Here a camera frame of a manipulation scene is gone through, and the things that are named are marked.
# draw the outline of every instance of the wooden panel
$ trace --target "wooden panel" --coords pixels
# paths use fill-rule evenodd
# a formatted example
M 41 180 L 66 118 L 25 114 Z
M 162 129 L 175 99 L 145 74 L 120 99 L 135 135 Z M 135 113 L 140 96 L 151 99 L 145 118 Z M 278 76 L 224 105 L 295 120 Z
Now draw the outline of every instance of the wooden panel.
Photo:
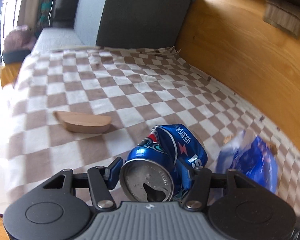
M 300 150 L 300 39 L 262 20 L 265 0 L 196 0 L 180 55 L 275 122 Z

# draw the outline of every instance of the blue can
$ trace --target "blue can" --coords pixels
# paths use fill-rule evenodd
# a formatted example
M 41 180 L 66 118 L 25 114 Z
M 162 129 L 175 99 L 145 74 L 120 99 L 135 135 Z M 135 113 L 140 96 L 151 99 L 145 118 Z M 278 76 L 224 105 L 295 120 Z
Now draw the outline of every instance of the blue can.
M 182 195 L 181 177 L 158 143 L 155 129 L 129 153 L 120 172 L 120 184 L 131 201 L 162 202 Z
M 183 158 L 192 168 L 204 167 L 208 161 L 207 153 L 196 135 L 182 124 L 160 125 L 154 127 L 158 143 L 175 164 Z

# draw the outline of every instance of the can opening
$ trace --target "can opening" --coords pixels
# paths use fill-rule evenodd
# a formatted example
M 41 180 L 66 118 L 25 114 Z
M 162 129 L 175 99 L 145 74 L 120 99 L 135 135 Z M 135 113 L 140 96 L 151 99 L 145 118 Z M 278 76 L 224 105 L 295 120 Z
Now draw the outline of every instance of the can opening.
M 147 193 L 149 202 L 162 202 L 166 198 L 165 193 L 161 190 L 155 190 L 145 183 L 143 184 L 143 187 Z

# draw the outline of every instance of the silver can top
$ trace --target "silver can top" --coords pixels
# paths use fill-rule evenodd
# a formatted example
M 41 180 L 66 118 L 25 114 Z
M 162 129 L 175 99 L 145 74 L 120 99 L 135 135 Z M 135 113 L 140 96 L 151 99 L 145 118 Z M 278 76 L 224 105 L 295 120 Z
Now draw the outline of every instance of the silver can top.
M 120 172 L 120 184 L 131 201 L 169 201 L 174 191 L 172 177 L 168 171 L 147 159 L 126 162 Z

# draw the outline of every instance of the metal screw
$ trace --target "metal screw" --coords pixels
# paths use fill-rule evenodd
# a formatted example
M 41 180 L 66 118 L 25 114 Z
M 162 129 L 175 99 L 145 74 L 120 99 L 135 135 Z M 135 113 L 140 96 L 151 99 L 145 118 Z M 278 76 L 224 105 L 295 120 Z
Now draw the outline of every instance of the metal screw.
M 202 203 L 197 200 L 190 200 L 186 203 L 186 207 L 190 209 L 198 209 L 202 206 Z
M 101 200 L 98 202 L 99 208 L 110 208 L 114 205 L 113 201 L 111 200 Z

